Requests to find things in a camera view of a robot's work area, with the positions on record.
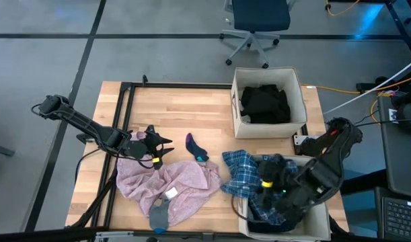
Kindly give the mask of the beige fabric storage bin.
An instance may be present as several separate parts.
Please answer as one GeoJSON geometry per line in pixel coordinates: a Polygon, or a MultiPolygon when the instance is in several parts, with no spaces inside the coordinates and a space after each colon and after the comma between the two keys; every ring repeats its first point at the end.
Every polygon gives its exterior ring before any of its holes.
{"type": "Polygon", "coordinates": [[[231,86],[231,111],[235,138],[289,138],[307,123],[307,110],[296,70],[293,67],[250,69],[238,67],[231,86]],[[275,85],[287,95],[291,111],[289,122],[282,124],[251,124],[241,117],[240,104],[246,87],[275,85]]]}
{"type": "MultiPolygon", "coordinates": [[[[297,165],[304,166],[311,159],[308,156],[283,155],[285,159],[292,159],[297,165]]],[[[248,199],[236,198],[235,211],[247,217],[250,209],[248,199]]],[[[331,230],[328,209],[325,203],[318,204],[310,208],[301,222],[292,231],[284,233],[256,233],[248,228],[248,222],[243,218],[239,219],[239,232],[249,237],[261,241],[284,241],[284,242],[319,242],[330,241],[331,230]]]]}

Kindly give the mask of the navy sock purple teal accents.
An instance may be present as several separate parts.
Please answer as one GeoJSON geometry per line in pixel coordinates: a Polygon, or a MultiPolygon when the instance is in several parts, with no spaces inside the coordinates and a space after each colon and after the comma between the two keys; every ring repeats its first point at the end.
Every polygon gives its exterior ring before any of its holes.
{"type": "Polygon", "coordinates": [[[186,135],[186,149],[198,162],[207,162],[209,160],[207,151],[197,145],[191,133],[186,135]]]}

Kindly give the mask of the black aluminium table frame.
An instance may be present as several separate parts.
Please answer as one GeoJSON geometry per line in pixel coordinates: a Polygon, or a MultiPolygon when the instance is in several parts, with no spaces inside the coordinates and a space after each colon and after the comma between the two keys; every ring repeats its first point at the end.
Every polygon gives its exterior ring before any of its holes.
{"type": "MultiPolygon", "coordinates": [[[[103,125],[115,124],[127,130],[142,130],[154,124],[160,135],[174,142],[165,145],[175,150],[164,156],[165,164],[187,159],[186,133],[208,151],[219,165],[222,179],[229,178],[221,153],[245,149],[251,154],[294,155],[293,138],[236,139],[231,113],[232,84],[115,82],[102,83],[93,119],[103,125]]],[[[115,158],[103,152],[87,156],[81,163],[79,177],[66,218],[72,225],[91,205],[109,178],[115,158]]],[[[135,201],[123,198],[118,190],[105,195],[102,205],[86,226],[105,226],[107,232],[96,239],[117,237],[157,237],[171,239],[251,239],[239,233],[238,218],[231,209],[229,194],[218,191],[188,220],[157,234],[135,201]]]]}

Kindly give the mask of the blue plaid shirt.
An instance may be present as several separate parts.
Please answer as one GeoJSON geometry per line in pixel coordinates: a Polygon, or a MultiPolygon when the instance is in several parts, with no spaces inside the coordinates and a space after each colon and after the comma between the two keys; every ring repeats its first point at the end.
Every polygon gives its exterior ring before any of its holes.
{"type": "MultiPolygon", "coordinates": [[[[247,198],[248,206],[255,220],[268,220],[269,217],[284,216],[276,211],[274,208],[262,208],[259,201],[258,188],[260,187],[260,174],[258,172],[259,163],[274,155],[261,155],[259,160],[255,160],[253,155],[245,150],[227,151],[222,153],[223,160],[229,168],[231,179],[221,186],[221,189],[238,198],[247,198]]],[[[297,173],[299,170],[296,162],[293,161],[293,172],[297,173]]]]}

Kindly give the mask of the grey sock teal toe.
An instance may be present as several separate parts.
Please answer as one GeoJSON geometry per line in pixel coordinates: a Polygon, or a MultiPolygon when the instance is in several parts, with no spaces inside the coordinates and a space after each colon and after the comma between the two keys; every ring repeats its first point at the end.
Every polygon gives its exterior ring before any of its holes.
{"type": "Polygon", "coordinates": [[[170,201],[168,199],[156,200],[149,211],[149,225],[156,233],[164,233],[169,227],[168,209],[170,201]]]}

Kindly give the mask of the office chair blue seat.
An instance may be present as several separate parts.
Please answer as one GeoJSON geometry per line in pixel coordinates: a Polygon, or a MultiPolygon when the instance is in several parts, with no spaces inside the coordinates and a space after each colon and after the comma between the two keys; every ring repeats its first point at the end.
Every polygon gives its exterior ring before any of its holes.
{"type": "Polygon", "coordinates": [[[260,40],[272,40],[277,46],[280,36],[277,32],[289,29],[290,11],[296,0],[225,0],[224,10],[233,14],[233,29],[222,30],[219,39],[226,36],[242,38],[242,43],[227,57],[226,65],[243,48],[254,45],[263,60],[262,68],[269,67],[268,57],[260,45],[260,40]]]}

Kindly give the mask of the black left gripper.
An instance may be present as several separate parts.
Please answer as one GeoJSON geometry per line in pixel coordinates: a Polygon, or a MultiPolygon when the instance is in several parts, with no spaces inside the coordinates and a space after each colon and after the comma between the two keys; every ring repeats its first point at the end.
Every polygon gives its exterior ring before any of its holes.
{"type": "Polygon", "coordinates": [[[151,161],[153,163],[153,168],[159,170],[163,165],[162,157],[174,150],[174,148],[163,149],[163,144],[172,143],[173,140],[161,137],[156,133],[155,127],[152,124],[148,125],[145,129],[145,134],[144,143],[147,146],[148,152],[152,156],[151,161]]]}

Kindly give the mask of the black foreground bar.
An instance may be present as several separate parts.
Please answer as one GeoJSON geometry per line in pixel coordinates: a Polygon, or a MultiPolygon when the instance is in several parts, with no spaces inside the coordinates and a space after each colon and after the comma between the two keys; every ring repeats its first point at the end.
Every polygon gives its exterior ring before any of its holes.
{"type": "Polygon", "coordinates": [[[0,242],[78,242],[95,239],[98,233],[107,231],[109,231],[108,227],[69,227],[47,231],[6,233],[0,234],[0,242]]]}

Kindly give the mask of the black keyboard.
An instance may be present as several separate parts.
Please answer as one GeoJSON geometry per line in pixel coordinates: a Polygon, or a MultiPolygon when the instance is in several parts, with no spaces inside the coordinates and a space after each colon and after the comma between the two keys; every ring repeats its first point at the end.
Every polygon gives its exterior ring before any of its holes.
{"type": "Polygon", "coordinates": [[[377,236],[387,241],[411,242],[411,197],[375,188],[377,236]]]}

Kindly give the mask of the pink shirt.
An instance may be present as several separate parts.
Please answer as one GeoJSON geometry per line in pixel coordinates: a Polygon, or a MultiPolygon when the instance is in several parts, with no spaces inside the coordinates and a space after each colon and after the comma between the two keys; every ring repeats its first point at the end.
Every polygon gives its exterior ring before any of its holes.
{"type": "Polygon", "coordinates": [[[144,168],[135,160],[119,158],[116,168],[118,190],[124,198],[137,203],[145,218],[149,219],[156,200],[167,199],[165,192],[172,187],[177,189],[178,195],[169,200],[169,227],[196,214],[222,185],[219,167],[212,161],[184,160],[155,170],[144,168]]]}

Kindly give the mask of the black round device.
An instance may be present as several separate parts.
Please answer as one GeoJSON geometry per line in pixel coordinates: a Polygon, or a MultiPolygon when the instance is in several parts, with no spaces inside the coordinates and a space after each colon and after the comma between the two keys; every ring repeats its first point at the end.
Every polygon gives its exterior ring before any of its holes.
{"type": "Polygon", "coordinates": [[[391,99],[396,108],[396,120],[398,124],[407,132],[411,132],[411,91],[404,95],[398,95],[391,99]]]}

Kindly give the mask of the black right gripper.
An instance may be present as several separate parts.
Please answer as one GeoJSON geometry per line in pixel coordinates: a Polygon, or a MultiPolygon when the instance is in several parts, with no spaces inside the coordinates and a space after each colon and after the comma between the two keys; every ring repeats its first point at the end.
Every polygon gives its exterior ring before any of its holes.
{"type": "Polygon", "coordinates": [[[273,156],[259,163],[260,187],[259,201],[262,208],[276,208],[284,204],[291,183],[288,181],[293,172],[293,161],[283,156],[273,156]]]}

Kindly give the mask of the black garment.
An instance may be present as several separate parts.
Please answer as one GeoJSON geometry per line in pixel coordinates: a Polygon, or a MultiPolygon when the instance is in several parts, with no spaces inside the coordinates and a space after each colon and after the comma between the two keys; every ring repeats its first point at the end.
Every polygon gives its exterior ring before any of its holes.
{"type": "Polygon", "coordinates": [[[285,90],[276,85],[246,87],[240,99],[241,116],[248,116],[251,124],[282,124],[291,121],[291,109],[285,90]]]}

